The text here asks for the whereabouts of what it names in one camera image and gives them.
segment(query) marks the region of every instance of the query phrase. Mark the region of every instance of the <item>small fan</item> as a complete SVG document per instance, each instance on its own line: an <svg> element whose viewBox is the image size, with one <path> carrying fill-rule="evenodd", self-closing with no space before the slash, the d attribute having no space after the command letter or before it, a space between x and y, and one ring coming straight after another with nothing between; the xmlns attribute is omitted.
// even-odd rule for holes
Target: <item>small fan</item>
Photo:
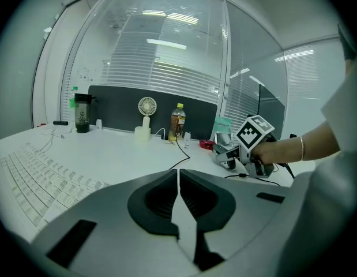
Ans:
<svg viewBox="0 0 357 277"><path fill-rule="evenodd" d="M142 115L150 116L156 111L156 101L152 98L142 98L138 102L138 110Z"/></svg>
<svg viewBox="0 0 357 277"><path fill-rule="evenodd" d="M156 101L152 98L145 97L138 102L138 110L144 115L142 126L134 129L134 136L136 141L149 141L150 140L150 117L156 111Z"/></svg>

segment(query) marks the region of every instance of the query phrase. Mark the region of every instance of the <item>cable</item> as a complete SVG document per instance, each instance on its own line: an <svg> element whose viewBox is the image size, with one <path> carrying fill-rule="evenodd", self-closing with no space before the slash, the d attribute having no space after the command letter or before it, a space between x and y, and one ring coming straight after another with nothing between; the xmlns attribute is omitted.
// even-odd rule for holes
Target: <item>cable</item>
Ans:
<svg viewBox="0 0 357 277"><path fill-rule="evenodd" d="M246 173L239 173L239 174L235 174L235 175L228 175L224 178L233 178L233 177L241 177L241 178L246 178L246 177L250 177L248 174Z"/></svg>
<svg viewBox="0 0 357 277"><path fill-rule="evenodd" d="M273 171L274 173L276 173L277 171L279 171L280 169L278 168L277 164L275 164L275 166L277 167L276 171Z"/></svg>
<svg viewBox="0 0 357 277"><path fill-rule="evenodd" d="M285 168L286 168L286 169L287 169L287 171L291 174L292 179L295 179L295 176L294 176L294 174L292 173L292 170L291 170L290 166L288 165L288 163L286 163Z"/></svg>
<svg viewBox="0 0 357 277"><path fill-rule="evenodd" d="M232 178L232 177L246 178L246 177L251 177L251 176L249 176L249 175L246 174L246 173L239 173L239 174L235 174L235 175L228 175L228 176L226 176L226 177L224 177L224 178ZM277 186L281 186L280 184L277 184L276 182L266 181L265 179L261 179L261 178L254 178L254 179L259 179L259 181L262 181L262 182L269 182L269 183L271 183L271 184L275 184L275 185L277 185Z"/></svg>
<svg viewBox="0 0 357 277"><path fill-rule="evenodd" d="M271 184L275 184L277 186L281 186L280 184L277 184L276 182L266 181L265 179L261 179L261 178L255 178L255 179L259 179L259 181L270 182Z"/></svg>
<svg viewBox="0 0 357 277"><path fill-rule="evenodd" d="M54 129L52 130L52 132L51 132L51 137L50 137L49 141L40 149L40 151L44 150L44 148L45 148L47 145L49 145L50 142L52 142L52 140L53 140L53 138L54 138L54 136L53 136L52 134L54 133L54 131L55 131L55 128L54 128Z"/></svg>
<svg viewBox="0 0 357 277"><path fill-rule="evenodd" d="M163 139L165 139L165 137L166 137L166 129L165 128L160 128L153 136L156 136L162 129L164 130Z"/></svg>
<svg viewBox="0 0 357 277"><path fill-rule="evenodd" d="M177 166L178 164L180 164L180 163L183 162L183 161L186 161L186 160L191 159L191 157L190 157L188 154L186 154L186 153L184 152L184 150L179 146L178 140L177 140L177 135L176 135L176 143L177 143L177 146L178 146L178 148L182 151L182 153L184 153L184 154L187 156L187 158L185 158L184 160L181 160L180 162L174 164L174 165L173 165L172 167L170 167L168 170L173 169L173 167Z"/></svg>
<svg viewBox="0 0 357 277"><path fill-rule="evenodd" d="M166 138L166 129L165 129L165 128L160 128L160 129L153 135L153 137L156 136L162 129L164 130L164 135L163 135L163 141L164 141L164 143L165 143L165 144L173 144L172 141L165 140L165 138Z"/></svg>
<svg viewBox="0 0 357 277"><path fill-rule="evenodd" d="M57 128L54 128L50 134L44 134L44 133L42 133L42 135L44 135L44 136L51 136L50 139L49 139L49 141L40 149L40 151L42 151L42 150L45 149L45 147L46 147L47 145L50 144L50 146L49 146L45 151L43 151L43 153L47 152L47 151L51 148L51 146L52 146L52 140L54 139L54 136L55 136L55 137L59 137L59 138L61 138L61 139L64 139L63 134L72 133L73 127L70 129L69 132L65 132L65 133L61 133L61 134L59 133L60 136L57 135L57 134L54 134L54 132L55 132L56 129L57 129Z"/></svg>

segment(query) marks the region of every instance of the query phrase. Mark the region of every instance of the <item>keyboard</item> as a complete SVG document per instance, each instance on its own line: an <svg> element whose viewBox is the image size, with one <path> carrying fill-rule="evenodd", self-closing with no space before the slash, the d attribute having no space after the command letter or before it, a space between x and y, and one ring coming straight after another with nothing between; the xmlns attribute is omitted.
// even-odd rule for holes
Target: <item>keyboard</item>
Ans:
<svg viewBox="0 0 357 277"><path fill-rule="evenodd" d="M77 174L30 143L2 158L1 166L14 198L39 230L92 192L109 186Z"/></svg>

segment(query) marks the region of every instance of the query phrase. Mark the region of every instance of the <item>plastic bottle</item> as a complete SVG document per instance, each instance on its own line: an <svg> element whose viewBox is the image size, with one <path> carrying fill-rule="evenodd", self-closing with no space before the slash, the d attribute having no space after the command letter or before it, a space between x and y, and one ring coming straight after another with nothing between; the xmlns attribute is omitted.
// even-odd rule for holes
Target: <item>plastic bottle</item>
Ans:
<svg viewBox="0 0 357 277"><path fill-rule="evenodd" d="M70 107L70 117L69 117L69 124L74 124L74 94L77 93L78 87L72 87L72 96L69 99L69 107Z"/></svg>
<svg viewBox="0 0 357 277"><path fill-rule="evenodd" d="M186 114L183 111L183 104L178 103L177 108L172 112L171 127L169 129L168 140L175 141L182 138L183 126L185 125Z"/></svg>

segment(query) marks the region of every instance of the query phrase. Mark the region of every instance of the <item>teal object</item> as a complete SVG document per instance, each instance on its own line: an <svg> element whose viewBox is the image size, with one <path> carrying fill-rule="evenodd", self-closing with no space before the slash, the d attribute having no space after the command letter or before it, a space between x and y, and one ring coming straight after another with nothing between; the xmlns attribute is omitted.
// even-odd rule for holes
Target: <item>teal object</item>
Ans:
<svg viewBox="0 0 357 277"><path fill-rule="evenodd" d="M224 117L215 117L213 131L216 133L232 133L232 123L231 120Z"/></svg>

